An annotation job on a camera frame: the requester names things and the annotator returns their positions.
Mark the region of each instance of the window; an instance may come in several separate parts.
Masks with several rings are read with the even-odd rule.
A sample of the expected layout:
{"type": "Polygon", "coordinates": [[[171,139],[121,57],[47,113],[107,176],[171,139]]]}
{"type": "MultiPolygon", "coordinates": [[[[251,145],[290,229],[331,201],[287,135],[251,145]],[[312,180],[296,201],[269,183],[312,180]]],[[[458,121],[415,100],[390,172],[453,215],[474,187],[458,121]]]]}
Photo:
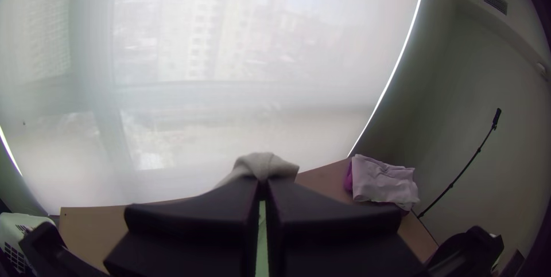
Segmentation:
{"type": "Polygon", "coordinates": [[[345,158],[419,0],[94,1],[0,0],[0,126],[54,215],[195,196],[253,151],[345,158]]]}

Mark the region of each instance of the black cable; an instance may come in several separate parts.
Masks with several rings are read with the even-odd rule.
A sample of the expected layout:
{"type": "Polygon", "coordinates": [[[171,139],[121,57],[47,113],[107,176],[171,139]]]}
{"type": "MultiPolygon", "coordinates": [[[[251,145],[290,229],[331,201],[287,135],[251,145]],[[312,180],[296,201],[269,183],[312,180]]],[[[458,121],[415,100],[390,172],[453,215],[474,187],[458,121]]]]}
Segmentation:
{"type": "Polygon", "coordinates": [[[465,165],[465,167],[463,168],[463,170],[461,171],[461,173],[459,173],[459,175],[457,175],[457,177],[455,177],[455,179],[452,181],[451,184],[449,184],[449,186],[444,190],[444,192],[442,192],[437,198],[436,200],[434,200],[425,210],[423,210],[419,215],[417,215],[417,218],[421,218],[422,216],[424,216],[426,214],[427,211],[429,211],[430,208],[432,208],[432,206],[434,206],[441,198],[442,196],[444,196],[446,194],[447,191],[449,191],[451,188],[453,188],[453,184],[455,184],[455,182],[461,177],[461,175],[463,175],[463,173],[465,172],[465,170],[469,167],[469,165],[472,163],[472,161],[476,158],[476,156],[481,152],[482,150],[482,146],[484,146],[484,143],[486,143],[486,139],[488,139],[488,137],[490,136],[490,134],[492,133],[492,131],[494,131],[497,126],[498,126],[498,119],[499,119],[499,116],[501,115],[501,109],[497,109],[496,113],[495,113],[495,117],[494,117],[494,122],[492,124],[492,127],[490,129],[490,132],[488,132],[488,135],[486,135],[486,137],[484,138],[484,141],[482,142],[482,144],[480,144],[480,147],[478,147],[478,149],[476,149],[476,152],[475,154],[472,156],[472,158],[469,160],[469,162],[467,163],[467,165],[465,165]]]}

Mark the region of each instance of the white cloth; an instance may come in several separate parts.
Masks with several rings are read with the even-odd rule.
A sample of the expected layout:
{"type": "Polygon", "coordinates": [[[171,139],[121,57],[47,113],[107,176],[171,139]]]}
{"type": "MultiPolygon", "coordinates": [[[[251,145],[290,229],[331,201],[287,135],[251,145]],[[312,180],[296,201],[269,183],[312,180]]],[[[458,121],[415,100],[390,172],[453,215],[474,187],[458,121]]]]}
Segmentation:
{"type": "Polygon", "coordinates": [[[234,169],[222,179],[216,188],[238,177],[256,177],[264,182],[271,176],[296,177],[298,165],[287,162],[273,153],[251,153],[237,158],[234,169]]]}
{"type": "Polygon", "coordinates": [[[419,202],[415,168],[394,166],[357,154],[352,157],[354,201],[390,202],[410,211],[419,202]]]}

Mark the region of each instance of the black cord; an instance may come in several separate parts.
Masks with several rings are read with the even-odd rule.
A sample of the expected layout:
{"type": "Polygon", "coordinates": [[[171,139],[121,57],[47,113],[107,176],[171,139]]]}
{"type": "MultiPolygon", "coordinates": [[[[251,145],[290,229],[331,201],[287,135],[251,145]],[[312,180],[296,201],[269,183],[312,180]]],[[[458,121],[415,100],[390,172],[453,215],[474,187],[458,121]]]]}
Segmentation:
{"type": "Polygon", "coordinates": [[[475,154],[472,156],[471,160],[469,160],[469,162],[467,163],[467,165],[465,165],[465,167],[463,168],[463,170],[461,171],[461,173],[459,173],[459,175],[457,175],[457,177],[455,177],[455,179],[452,181],[451,184],[449,184],[449,186],[444,190],[444,192],[442,192],[437,198],[436,200],[434,200],[434,202],[432,202],[425,210],[423,210],[419,215],[417,215],[417,218],[421,218],[422,216],[424,216],[426,214],[427,211],[429,211],[430,208],[432,208],[432,206],[434,206],[436,204],[436,202],[438,202],[438,200],[440,200],[442,198],[442,196],[444,196],[446,194],[447,191],[449,191],[451,188],[453,188],[453,184],[455,184],[455,182],[459,179],[459,177],[461,177],[461,175],[463,175],[463,173],[465,172],[465,170],[469,167],[469,165],[472,163],[472,161],[475,159],[475,157],[480,153],[480,151],[482,150],[482,146],[484,146],[484,143],[486,143],[486,139],[488,139],[488,137],[490,136],[490,134],[492,133],[492,131],[494,131],[496,128],[497,128],[497,123],[496,121],[494,121],[495,124],[492,125],[492,128],[490,129],[490,132],[488,132],[488,135],[486,135],[486,138],[484,138],[484,141],[482,142],[482,144],[480,145],[480,147],[478,147],[478,149],[476,149],[476,152],[475,154]]]}

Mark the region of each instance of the high-rise building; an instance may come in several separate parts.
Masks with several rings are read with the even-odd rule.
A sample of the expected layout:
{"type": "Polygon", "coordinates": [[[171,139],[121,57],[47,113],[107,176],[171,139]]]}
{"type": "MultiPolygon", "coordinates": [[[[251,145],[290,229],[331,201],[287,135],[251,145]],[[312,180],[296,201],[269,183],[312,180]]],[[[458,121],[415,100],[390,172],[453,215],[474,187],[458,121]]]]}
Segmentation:
{"type": "Polygon", "coordinates": [[[255,0],[162,0],[159,81],[222,80],[242,63],[255,0]]]}

